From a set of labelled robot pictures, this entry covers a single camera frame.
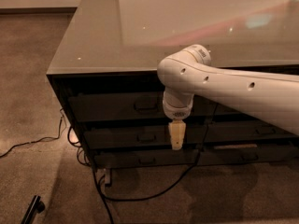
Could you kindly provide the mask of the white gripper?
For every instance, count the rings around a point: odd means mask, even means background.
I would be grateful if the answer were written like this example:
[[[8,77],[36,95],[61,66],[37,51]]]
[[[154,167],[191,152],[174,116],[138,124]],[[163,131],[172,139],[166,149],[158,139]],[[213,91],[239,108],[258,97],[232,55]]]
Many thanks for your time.
[[[163,110],[170,119],[168,124],[170,143],[173,150],[182,149],[186,132],[186,119],[192,111],[193,94],[185,94],[172,89],[166,89],[163,95]]]

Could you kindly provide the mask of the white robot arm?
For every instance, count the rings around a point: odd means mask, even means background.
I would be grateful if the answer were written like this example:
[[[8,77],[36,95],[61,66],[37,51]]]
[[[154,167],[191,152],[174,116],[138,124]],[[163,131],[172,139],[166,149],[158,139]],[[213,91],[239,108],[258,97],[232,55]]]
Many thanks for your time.
[[[171,119],[170,143],[182,149],[184,120],[198,95],[299,134],[299,76],[215,68],[209,51],[191,45],[162,59],[157,66],[165,86],[163,109]]]

